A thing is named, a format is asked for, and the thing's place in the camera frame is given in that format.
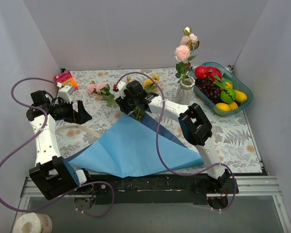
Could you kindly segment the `cream ribbon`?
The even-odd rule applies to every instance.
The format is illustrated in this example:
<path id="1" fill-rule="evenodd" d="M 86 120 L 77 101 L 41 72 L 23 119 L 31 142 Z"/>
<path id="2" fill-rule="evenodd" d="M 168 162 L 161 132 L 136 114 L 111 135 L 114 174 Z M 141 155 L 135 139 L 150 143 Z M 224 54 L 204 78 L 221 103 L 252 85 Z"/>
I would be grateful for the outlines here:
<path id="1" fill-rule="evenodd" d="M 78 124 L 61 126 L 55 130 L 55 133 L 58 134 L 59 132 L 65 130 L 65 129 L 72 129 L 72 128 L 79 128 L 80 130 L 82 130 L 82 131 L 84 131 L 84 132 L 86 132 L 86 133 L 88 133 L 96 138 L 102 137 L 101 133 L 95 132 L 94 130 L 92 130 L 90 128 L 87 128 L 85 126 L 78 125 Z"/>

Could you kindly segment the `pink rose stem long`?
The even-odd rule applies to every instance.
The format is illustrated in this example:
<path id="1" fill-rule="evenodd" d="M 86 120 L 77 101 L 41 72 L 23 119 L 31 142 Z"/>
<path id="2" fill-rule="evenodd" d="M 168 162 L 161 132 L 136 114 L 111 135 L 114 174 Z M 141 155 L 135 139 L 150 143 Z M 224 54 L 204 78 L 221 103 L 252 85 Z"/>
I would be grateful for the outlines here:
<path id="1" fill-rule="evenodd" d="M 111 88 L 107 83 L 96 83 L 91 81 L 87 87 L 90 96 L 100 96 L 101 101 L 105 101 L 107 106 L 117 106 L 115 95 L 111 93 Z"/>

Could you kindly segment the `blue wrapping paper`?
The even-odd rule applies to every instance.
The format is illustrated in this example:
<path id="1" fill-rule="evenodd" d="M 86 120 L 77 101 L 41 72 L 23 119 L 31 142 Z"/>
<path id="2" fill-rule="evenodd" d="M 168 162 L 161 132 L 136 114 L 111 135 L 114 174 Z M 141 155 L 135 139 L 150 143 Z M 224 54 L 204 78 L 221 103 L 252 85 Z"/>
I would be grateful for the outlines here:
<path id="1" fill-rule="evenodd" d="M 120 178 L 142 177 L 202 166 L 198 152 L 187 148 L 175 135 L 148 114 L 141 122 L 122 115 L 95 143 L 68 158 L 77 167 Z"/>

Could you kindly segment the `small pink bud stem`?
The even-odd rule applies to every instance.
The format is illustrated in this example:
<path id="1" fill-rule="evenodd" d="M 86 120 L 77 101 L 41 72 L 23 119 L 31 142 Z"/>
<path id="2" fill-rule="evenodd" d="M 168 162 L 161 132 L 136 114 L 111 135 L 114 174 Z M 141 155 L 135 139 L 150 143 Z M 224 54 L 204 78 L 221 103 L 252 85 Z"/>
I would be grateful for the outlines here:
<path id="1" fill-rule="evenodd" d="M 144 116 L 144 114 L 145 114 L 145 111 L 137 106 L 134 108 L 133 111 L 130 112 L 129 116 L 133 117 L 135 120 L 141 122 L 141 119 Z"/>

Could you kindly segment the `yellow rose stem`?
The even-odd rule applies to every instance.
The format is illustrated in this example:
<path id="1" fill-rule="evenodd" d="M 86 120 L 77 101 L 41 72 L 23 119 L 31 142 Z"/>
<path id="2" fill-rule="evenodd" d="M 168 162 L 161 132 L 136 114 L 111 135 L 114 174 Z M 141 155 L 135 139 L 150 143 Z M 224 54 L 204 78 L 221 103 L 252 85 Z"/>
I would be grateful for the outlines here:
<path id="1" fill-rule="evenodd" d="M 151 78 L 158 83 L 160 80 L 160 76 L 159 74 L 152 74 Z M 143 88 L 145 89 L 145 91 L 147 93 L 151 93 L 151 92 L 156 92 L 157 86 L 154 84 L 154 82 L 151 79 L 146 79 L 143 82 Z"/>

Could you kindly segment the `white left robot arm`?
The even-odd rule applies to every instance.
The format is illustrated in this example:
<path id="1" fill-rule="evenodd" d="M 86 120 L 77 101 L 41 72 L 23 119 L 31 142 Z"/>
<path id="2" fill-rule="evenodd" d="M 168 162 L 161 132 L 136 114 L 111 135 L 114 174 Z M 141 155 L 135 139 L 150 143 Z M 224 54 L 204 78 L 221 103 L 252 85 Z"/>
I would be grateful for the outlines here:
<path id="1" fill-rule="evenodd" d="M 84 168 L 75 170 L 68 161 L 60 155 L 58 149 L 55 125 L 57 120 L 82 125 L 91 120 L 81 100 L 77 102 L 78 109 L 73 109 L 71 94 L 73 87 L 59 89 L 54 99 L 47 97 L 46 91 L 31 93 L 33 104 L 26 112 L 32 129 L 38 133 L 35 139 L 35 167 L 29 170 L 30 178 L 48 200 L 77 188 L 83 194 L 89 194 L 94 183 L 89 179 L 89 173 Z"/>

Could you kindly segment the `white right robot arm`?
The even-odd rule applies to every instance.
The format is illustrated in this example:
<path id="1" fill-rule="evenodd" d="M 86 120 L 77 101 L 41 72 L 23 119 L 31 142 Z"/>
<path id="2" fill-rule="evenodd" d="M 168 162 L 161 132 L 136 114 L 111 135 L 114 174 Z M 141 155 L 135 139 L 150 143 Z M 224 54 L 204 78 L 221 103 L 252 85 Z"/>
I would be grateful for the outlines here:
<path id="1" fill-rule="evenodd" d="M 159 120 L 167 117 L 177 121 L 184 138 L 196 147 L 207 166 L 211 190 L 220 193 L 227 188 L 227 181 L 231 174 L 228 168 L 221 164 L 213 144 L 212 125 L 198 104 L 183 105 L 165 99 L 163 93 L 161 95 L 148 94 L 138 81 L 132 81 L 129 84 L 118 82 L 113 86 L 113 90 L 119 92 L 120 97 L 116 99 L 116 103 L 125 114 L 139 107 L 151 113 L 160 113 Z"/>

